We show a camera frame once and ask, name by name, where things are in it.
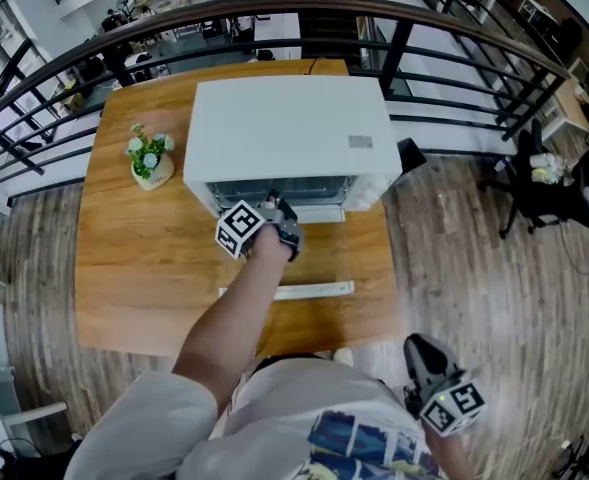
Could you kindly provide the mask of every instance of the white t-shirt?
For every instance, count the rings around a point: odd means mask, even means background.
[[[256,372],[210,438],[202,385],[144,373],[82,443],[66,480],[440,479],[424,434],[382,382],[322,359]]]
[[[241,30],[249,30],[252,28],[253,22],[250,16],[239,16],[236,18],[236,21],[238,22],[238,28]]]

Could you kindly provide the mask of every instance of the wooden table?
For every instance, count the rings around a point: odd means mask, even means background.
[[[132,7],[135,7],[136,9],[140,9],[144,5],[147,5],[147,2],[149,2],[149,1],[150,0],[134,0]]]
[[[550,22],[558,24],[558,20],[550,14],[550,11],[547,9],[547,7],[539,4],[536,0],[521,0],[521,5],[519,5],[517,12],[522,14],[523,10],[527,14],[527,21],[530,23],[534,19],[534,16],[536,16],[536,13],[541,13]]]
[[[550,83],[552,80],[553,77],[548,77]],[[580,84],[578,80],[571,77],[554,93],[554,96],[550,100],[550,110],[545,112],[546,115],[554,114],[554,117],[543,128],[543,141],[554,135],[565,124],[570,124],[584,132],[589,132],[589,122],[581,109],[581,103],[589,103],[589,96],[585,92],[581,96],[577,96],[576,92],[579,88]]]
[[[305,74],[311,60],[235,64],[114,91],[89,163],[76,255],[81,345],[174,356],[187,332],[242,265],[214,242],[216,219],[183,184],[196,85],[247,76]],[[347,75],[343,61],[318,60],[315,74]],[[173,178],[141,190],[123,154],[140,122],[176,142]],[[396,337],[400,313],[382,204],[338,224],[305,226],[305,250],[282,284],[354,280],[346,297],[279,301],[259,355],[312,352]]]

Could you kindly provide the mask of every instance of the floor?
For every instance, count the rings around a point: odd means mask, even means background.
[[[213,37],[211,39],[204,39],[201,32],[191,34],[185,33],[186,29],[179,29],[178,36],[174,36],[171,32],[164,32],[163,39],[150,44],[147,51],[152,57],[152,60],[160,60],[175,55],[180,55],[185,52],[197,50],[200,48],[207,48],[208,46],[219,46],[229,44],[230,39],[226,36]],[[195,69],[209,68],[213,66],[223,66],[226,64],[236,64],[239,62],[248,62],[255,58],[254,55],[246,55],[245,53],[227,52],[218,55],[208,55],[206,57],[196,57],[194,59],[179,60],[177,62],[170,62],[166,64],[167,71],[163,76],[175,75],[177,73],[184,73],[186,71],[193,71]],[[92,94],[85,98],[85,105],[91,106],[98,103],[103,103],[107,100],[110,93],[120,87],[120,84],[114,80],[105,82],[94,87]]]
[[[580,140],[556,149],[575,157]],[[402,308],[402,335],[447,342],[477,379],[488,410],[465,433],[478,478],[545,477],[564,439],[589,432],[589,275],[578,274],[560,229],[527,234],[518,219],[501,241],[508,211],[500,193],[475,182],[488,159],[430,156],[385,196]],[[47,451],[85,434],[147,369],[168,359],[77,345],[74,251],[82,186],[20,198],[0,221],[0,292],[25,409],[64,400],[63,415],[33,429]],[[572,261],[589,270],[589,232],[564,226]],[[354,350],[355,367],[392,387],[407,379],[402,341]]]

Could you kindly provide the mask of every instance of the green leaves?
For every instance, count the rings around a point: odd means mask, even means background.
[[[143,125],[141,124],[135,124],[130,129],[136,133],[136,138],[130,139],[125,154],[132,159],[134,172],[147,180],[161,161],[161,155],[167,151],[166,146],[171,145],[173,148],[173,142],[171,139],[168,142],[166,140],[168,137],[160,133],[156,134],[153,139],[148,138],[143,133]],[[145,165],[145,156],[150,154],[156,156],[156,164],[151,168]]]

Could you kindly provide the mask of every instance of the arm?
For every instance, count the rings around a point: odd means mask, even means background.
[[[209,389],[219,413],[254,355],[291,254],[276,229],[264,226],[250,259],[185,339],[172,372]]]
[[[429,425],[423,423],[425,441],[432,457],[449,480],[472,480],[472,467],[467,459],[460,435],[439,436]]]

